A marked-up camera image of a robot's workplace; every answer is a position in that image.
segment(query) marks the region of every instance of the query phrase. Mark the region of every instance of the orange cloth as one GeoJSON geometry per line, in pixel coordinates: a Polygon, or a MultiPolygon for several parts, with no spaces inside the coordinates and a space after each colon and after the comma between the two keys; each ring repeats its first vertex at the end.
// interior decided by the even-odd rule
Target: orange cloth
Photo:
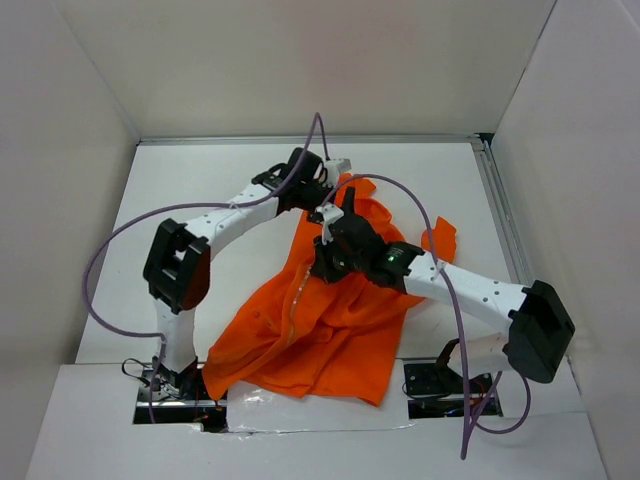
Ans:
{"type": "MultiPolygon", "coordinates": [[[[356,213],[387,242],[404,241],[391,213],[369,198],[375,185],[366,179],[348,185],[356,187],[356,213]]],[[[434,241],[447,262],[455,254],[455,232],[438,218],[434,241]]],[[[361,274],[331,285],[309,276],[320,234],[303,213],[283,270],[247,300],[209,350],[202,373],[211,398],[245,380],[294,397],[357,397],[380,405],[406,311],[423,299],[377,287],[361,274]]]]}

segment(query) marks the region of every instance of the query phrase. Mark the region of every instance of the robotic arm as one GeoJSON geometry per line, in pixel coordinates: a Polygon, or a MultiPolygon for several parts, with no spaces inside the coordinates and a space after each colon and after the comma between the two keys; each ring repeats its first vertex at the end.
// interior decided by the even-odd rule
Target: robotic arm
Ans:
{"type": "MultiPolygon", "coordinates": [[[[313,217],[323,225],[315,240],[311,274],[334,283],[361,272],[372,283],[402,293],[451,304],[446,272],[460,309],[498,332],[467,343],[469,376],[513,369],[524,377],[550,383],[575,332],[553,287],[536,280],[531,287],[498,282],[444,262],[404,242],[386,243],[369,222],[354,211],[355,190],[348,189],[341,208],[327,204],[313,217]]],[[[438,359],[462,375],[458,340],[447,344],[438,359]]]]}
{"type": "MultiPolygon", "coordinates": [[[[209,265],[230,242],[250,228],[271,220],[283,211],[301,208],[322,224],[315,239],[311,274],[327,283],[360,272],[380,287],[451,303],[440,274],[446,269],[460,308],[497,331],[495,335],[467,343],[469,375],[514,369],[541,383],[553,380],[575,331],[562,302],[548,284],[531,287],[501,283],[445,263],[434,263],[420,247],[386,243],[368,221],[354,211],[355,190],[347,189],[342,208],[321,206],[350,169],[348,160],[327,160],[307,152],[301,168],[278,195],[252,206],[252,202],[276,191],[298,161],[302,149],[294,150],[287,164],[256,176],[230,200],[231,208],[212,210],[179,224],[164,221],[154,238],[143,276],[155,299],[158,330],[166,338],[165,357],[159,374],[177,391],[188,388],[197,367],[193,346],[195,307],[209,289],[209,265]]],[[[460,345],[452,340],[438,363],[461,374],[460,345]]]]}
{"type": "Polygon", "coordinates": [[[158,227],[143,277],[154,298],[158,331],[166,339],[159,374],[176,390],[188,388],[196,371],[195,307],[209,291],[209,266],[215,256],[249,229],[284,211],[292,208],[313,211],[335,187],[340,175],[351,169],[347,159],[323,162],[317,155],[306,152],[303,164],[285,187],[277,195],[257,202],[281,186],[301,153],[302,149],[296,148],[287,164],[275,165],[256,176],[228,202],[228,208],[214,209],[186,223],[168,219],[158,227]]]}

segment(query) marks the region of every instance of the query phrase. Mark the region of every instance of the black cable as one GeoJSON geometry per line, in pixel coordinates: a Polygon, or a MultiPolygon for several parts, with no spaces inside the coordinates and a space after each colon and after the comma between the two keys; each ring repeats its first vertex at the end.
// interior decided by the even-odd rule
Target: black cable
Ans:
{"type": "Polygon", "coordinates": [[[404,382],[402,384],[402,393],[404,393],[411,400],[415,400],[416,402],[425,402],[425,401],[428,402],[430,400],[439,400],[441,398],[445,398],[451,395],[451,392],[449,392],[449,393],[438,393],[435,395],[425,395],[424,397],[414,397],[409,392],[407,392],[407,382],[404,382]]]}
{"type": "Polygon", "coordinates": [[[127,370],[125,369],[125,366],[126,366],[127,362],[137,363],[138,365],[140,365],[142,367],[142,371],[143,372],[144,372],[144,369],[147,366],[144,363],[142,363],[140,360],[138,360],[137,358],[126,358],[122,362],[122,365],[120,365],[120,370],[122,370],[122,373],[124,373],[127,377],[135,378],[136,380],[140,381],[145,387],[151,387],[151,382],[149,380],[147,380],[146,378],[137,377],[137,376],[132,375],[131,373],[127,372],[127,370]]]}

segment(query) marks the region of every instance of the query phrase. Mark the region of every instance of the transparent plastic sheet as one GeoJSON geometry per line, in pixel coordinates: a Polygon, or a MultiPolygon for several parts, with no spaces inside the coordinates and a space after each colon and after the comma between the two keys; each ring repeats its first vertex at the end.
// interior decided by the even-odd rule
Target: transparent plastic sheet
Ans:
{"type": "Polygon", "coordinates": [[[246,382],[229,389],[229,432],[331,432],[394,430],[414,425],[402,392],[404,367],[396,360],[387,394],[379,408],[355,398],[307,395],[293,398],[246,382]]]}

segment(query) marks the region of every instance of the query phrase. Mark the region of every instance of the white table surface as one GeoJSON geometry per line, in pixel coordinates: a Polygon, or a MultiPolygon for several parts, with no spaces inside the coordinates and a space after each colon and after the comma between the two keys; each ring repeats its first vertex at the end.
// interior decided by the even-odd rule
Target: white table surface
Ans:
{"type": "MultiPolygon", "coordinates": [[[[462,462],[460,419],[382,431],[213,434],[132,425],[137,389],[117,365],[61,367],[27,479],[606,478],[585,413],[535,416],[510,435],[476,431],[462,462]]],[[[512,422],[483,420],[492,428],[512,422]]]]}
{"type": "MultiPolygon", "coordinates": [[[[116,226],[165,205],[225,201],[268,167],[287,161],[296,145],[141,146],[136,153],[116,226]]],[[[501,281],[509,280],[505,256],[470,144],[336,144],[333,156],[352,161],[354,173],[379,173],[406,184],[423,201],[432,223],[438,216],[457,229],[457,265],[501,281]]],[[[314,151],[320,152],[316,145],[314,151]]],[[[392,185],[377,182],[375,197],[394,214],[408,241],[419,242],[424,229],[415,205],[392,185]]],[[[128,330],[155,331],[156,317],[142,268],[160,221],[184,221],[204,210],[177,211],[136,225],[109,247],[94,297],[96,310],[128,330]]],[[[259,225],[223,250],[213,261],[209,295],[198,307],[194,343],[201,360],[237,309],[278,273],[289,252],[299,212],[259,225]]],[[[493,333],[465,315],[467,338],[493,333]]],[[[426,301],[407,315],[398,358],[437,356],[457,338],[450,307],[426,301]]],[[[87,320],[76,363],[120,363],[127,357],[149,361],[155,340],[114,335],[87,320]]],[[[532,384],[532,415],[584,411],[569,366],[564,363],[550,385],[532,384]]],[[[519,417],[524,394],[517,375],[505,374],[498,394],[506,417],[519,417]]]]}

